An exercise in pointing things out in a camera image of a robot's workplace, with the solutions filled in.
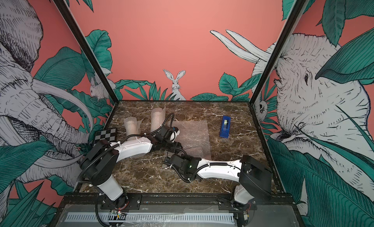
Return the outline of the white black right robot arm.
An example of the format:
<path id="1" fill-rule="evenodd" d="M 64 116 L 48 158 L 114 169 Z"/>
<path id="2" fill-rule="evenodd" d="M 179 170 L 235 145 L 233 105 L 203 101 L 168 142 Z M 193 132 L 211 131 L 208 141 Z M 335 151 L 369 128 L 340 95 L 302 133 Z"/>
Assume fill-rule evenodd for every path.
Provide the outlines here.
<path id="1" fill-rule="evenodd" d="M 197 179 L 224 179 L 239 183 L 234 189 L 231 206 L 247 210 L 255 199 L 269 200 L 272 197 L 272 172 L 252 156 L 244 155 L 234 161 L 210 161 L 189 155 L 173 154 L 163 161 L 176 171 L 186 183 Z"/>

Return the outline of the bubble wrap pile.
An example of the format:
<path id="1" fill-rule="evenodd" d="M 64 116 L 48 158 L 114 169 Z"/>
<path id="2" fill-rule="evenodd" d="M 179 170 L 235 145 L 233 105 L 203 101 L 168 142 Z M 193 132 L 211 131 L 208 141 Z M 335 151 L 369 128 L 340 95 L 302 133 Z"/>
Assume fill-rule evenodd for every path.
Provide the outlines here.
<path id="1" fill-rule="evenodd" d="M 155 108 L 151 111 L 151 132 L 159 129 L 166 118 L 165 108 Z"/>

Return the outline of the bubble wrap sheet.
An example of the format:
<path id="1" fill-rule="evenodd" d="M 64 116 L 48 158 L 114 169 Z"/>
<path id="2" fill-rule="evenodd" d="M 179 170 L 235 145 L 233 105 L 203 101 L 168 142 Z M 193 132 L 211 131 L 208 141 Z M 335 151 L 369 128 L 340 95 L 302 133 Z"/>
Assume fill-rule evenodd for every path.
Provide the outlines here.
<path id="1" fill-rule="evenodd" d="M 142 120 L 137 120 L 136 117 L 127 117 L 124 119 L 124 127 L 126 130 L 126 135 L 135 135 L 132 137 L 129 137 L 127 140 L 132 141 L 136 140 L 140 135 L 140 125 L 142 123 Z"/>
<path id="2" fill-rule="evenodd" d="M 188 155 L 211 160 L 211 146 L 206 120 L 174 121 L 173 126 L 179 129 L 176 142 L 181 143 L 183 150 Z"/>

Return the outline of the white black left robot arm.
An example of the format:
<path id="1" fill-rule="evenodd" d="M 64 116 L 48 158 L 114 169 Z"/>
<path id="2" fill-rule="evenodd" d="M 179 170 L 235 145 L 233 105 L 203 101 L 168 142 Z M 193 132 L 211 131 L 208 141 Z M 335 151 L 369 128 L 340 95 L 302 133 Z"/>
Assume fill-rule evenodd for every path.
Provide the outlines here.
<path id="1" fill-rule="evenodd" d="M 174 113 L 169 114 L 161 126 L 150 133 L 128 135 L 123 142 L 110 143 L 106 139 L 97 142 L 80 163 L 80 183 L 94 186 L 103 196 L 101 209 L 123 211 L 130 203 L 125 190 L 113 176 L 120 161 L 154 151 L 182 150 L 175 142 L 179 129 L 173 127 Z"/>

